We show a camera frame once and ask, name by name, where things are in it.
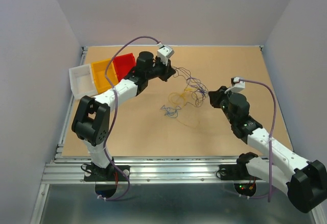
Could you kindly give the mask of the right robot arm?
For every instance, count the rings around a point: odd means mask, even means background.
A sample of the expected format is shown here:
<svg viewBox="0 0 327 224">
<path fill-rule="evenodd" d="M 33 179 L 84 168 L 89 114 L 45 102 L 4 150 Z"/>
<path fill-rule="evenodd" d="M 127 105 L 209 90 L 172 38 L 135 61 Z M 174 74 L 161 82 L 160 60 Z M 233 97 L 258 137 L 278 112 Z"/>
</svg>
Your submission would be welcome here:
<svg viewBox="0 0 327 224">
<path fill-rule="evenodd" d="M 233 134 L 245 144 L 266 156 L 265 161 L 254 153 L 241 154 L 235 165 L 240 179 L 248 176 L 269 184 L 269 189 L 283 192 L 292 205 L 308 213 L 326 200 L 326 167 L 318 160 L 309 161 L 273 138 L 250 116 L 246 96 L 222 86 L 208 93 L 210 104 L 221 109 Z"/>
</svg>

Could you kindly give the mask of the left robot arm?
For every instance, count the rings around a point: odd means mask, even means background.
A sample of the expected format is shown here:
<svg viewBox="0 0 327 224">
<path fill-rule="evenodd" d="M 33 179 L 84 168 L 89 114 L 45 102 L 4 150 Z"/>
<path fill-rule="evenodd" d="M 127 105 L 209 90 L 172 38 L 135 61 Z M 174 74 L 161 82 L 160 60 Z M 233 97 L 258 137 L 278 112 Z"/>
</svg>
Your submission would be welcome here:
<svg viewBox="0 0 327 224">
<path fill-rule="evenodd" d="M 110 114 L 143 92 L 149 80 L 159 78 L 166 82 L 173 76 L 176 72 L 171 66 L 173 55 L 174 51 L 167 46 L 158 49 L 156 55 L 140 52 L 136 64 L 117 85 L 100 95 L 80 99 L 72 131 L 83 140 L 91 156 L 91 164 L 82 168 L 86 181 L 109 181 L 113 177 L 117 170 L 105 145 L 113 126 Z"/>
</svg>

